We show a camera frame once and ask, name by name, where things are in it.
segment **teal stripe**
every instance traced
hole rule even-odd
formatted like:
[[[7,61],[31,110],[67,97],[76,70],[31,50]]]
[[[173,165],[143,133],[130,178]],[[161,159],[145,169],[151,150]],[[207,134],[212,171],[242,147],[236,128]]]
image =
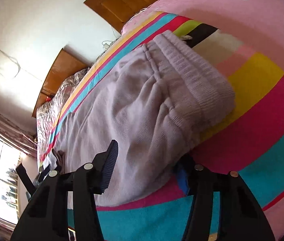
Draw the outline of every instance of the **teal stripe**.
[[[125,46],[118,54],[116,54],[99,72],[98,74],[90,81],[90,83],[84,88],[84,90],[77,96],[76,100],[72,103],[64,117],[56,126],[54,132],[50,135],[50,144],[54,140],[55,134],[57,134],[62,127],[62,122],[66,118],[67,114],[73,112],[77,106],[81,103],[81,101],[86,97],[86,95],[95,87],[95,85],[117,64],[117,62],[122,59],[125,55],[131,52],[136,46],[138,46],[141,42],[143,42],[146,38],[151,36],[161,27],[172,21],[177,15],[175,14],[167,14],[147,28],[144,32],[138,35],[135,39],[133,39],[127,46]]]
[[[261,207],[284,191],[284,136],[265,154],[240,171]],[[98,212],[106,240],[181,240],[192,198],[124,211]],[[72,210],[69,223],[74,225]],[[211,233],[217,232],[218,195],[215,193]]]

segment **metal screw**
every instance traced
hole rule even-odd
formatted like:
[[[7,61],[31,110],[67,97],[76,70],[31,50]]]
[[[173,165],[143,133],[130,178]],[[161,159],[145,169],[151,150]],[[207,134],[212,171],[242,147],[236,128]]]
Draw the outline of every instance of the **metal screw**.
[[[49,174],[50,177],[55,177],[57,175],[57,171],[56,170],[52,170]]]
[[[196,164],[196,165],[194,166],[194,168],[195,168],[196,170],[198,170],[198,171],[201,171],[201,170],[204,169],[204,167],[203,167],[201,164]]]
[[[236,172],[236,171],[231,171],[231,172],[230,172],[230,175],[231,175],[232,177],[236,178],[236,177],[239,176],[239,173]]]
[[[86,170],[90,170],[90,169],[92,169],[93,168],[93,164],[92,163],[86,163],[85,165],[84,165],[84,169],[86,169]]]

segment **pink bedspread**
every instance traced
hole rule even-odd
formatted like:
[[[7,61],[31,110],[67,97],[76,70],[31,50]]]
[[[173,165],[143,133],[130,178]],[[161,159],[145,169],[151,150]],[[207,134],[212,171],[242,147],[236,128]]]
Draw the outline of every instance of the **pink bedspread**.
[[[158,0],[132,18],[127,32],[152,11],[174,13],[219,28],[284,70],[284,0]]]

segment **colorful striped cloth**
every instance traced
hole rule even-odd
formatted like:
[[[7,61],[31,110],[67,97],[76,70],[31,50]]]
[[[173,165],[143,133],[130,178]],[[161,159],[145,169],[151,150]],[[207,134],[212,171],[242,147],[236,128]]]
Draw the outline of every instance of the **colorful striped cloth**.
[[[227,76],[235,90],[235,110],[201,134],[202,143],[193,152],[195,161],[214,172],[239,171],[278,238],[284,234],[284,72],[263,54],[212,26],[152,13],[122,36],[83,78],[54,124],[50,148],[65,116],[76,111],[116,62],[165,30],[192,36],[188,45]],[[98,215],[104,237],[110,241],[181,240],[191,202],[192,197],[185,197],[172,177],[148,197],[118,207],[99,207]],[[218,228],[218,207],[215,195],[211,233]],[[70,226],[74,226],[72,216],[70,210]]]

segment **curtain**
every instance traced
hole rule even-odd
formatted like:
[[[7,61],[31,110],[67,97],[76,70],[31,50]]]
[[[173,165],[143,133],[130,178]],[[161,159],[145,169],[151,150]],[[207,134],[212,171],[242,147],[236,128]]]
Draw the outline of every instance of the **curtain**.
[[[0,139],[8,145],[37,158],[37,144],[30,133],[20,129],[0,114]]]
[[[15,224],[9,223],[0,218],[0,237],[5,241],[9,241],[15,226]]]

